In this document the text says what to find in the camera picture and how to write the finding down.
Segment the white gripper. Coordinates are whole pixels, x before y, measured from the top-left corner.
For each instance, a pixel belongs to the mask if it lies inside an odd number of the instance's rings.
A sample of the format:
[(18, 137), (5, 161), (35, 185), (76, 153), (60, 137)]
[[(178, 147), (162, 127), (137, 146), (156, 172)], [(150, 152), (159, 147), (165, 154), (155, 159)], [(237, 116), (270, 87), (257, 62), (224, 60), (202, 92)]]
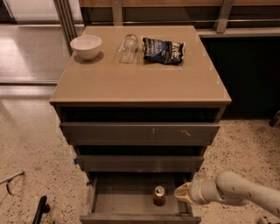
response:
[(198, 205), (216, 202), (218, 199), (217, 185), (214, 179), (196, 179), (192, 183), (185, 182), (177, 187), (174, 196), (185, 203)]

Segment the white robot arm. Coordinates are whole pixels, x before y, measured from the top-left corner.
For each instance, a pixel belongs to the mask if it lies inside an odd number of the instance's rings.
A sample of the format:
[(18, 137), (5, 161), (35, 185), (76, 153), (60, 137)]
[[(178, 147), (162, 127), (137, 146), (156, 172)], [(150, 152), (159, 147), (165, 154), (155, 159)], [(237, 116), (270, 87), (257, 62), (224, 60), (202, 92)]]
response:
[(276, 217), (280, 217), (280, 192), (253, 183), (232, 171), (220, 172), (215, 178), (185, 182), (174, 191), (185, 203), (205, 205), (217, 202), (242, 207), (252, 202)]

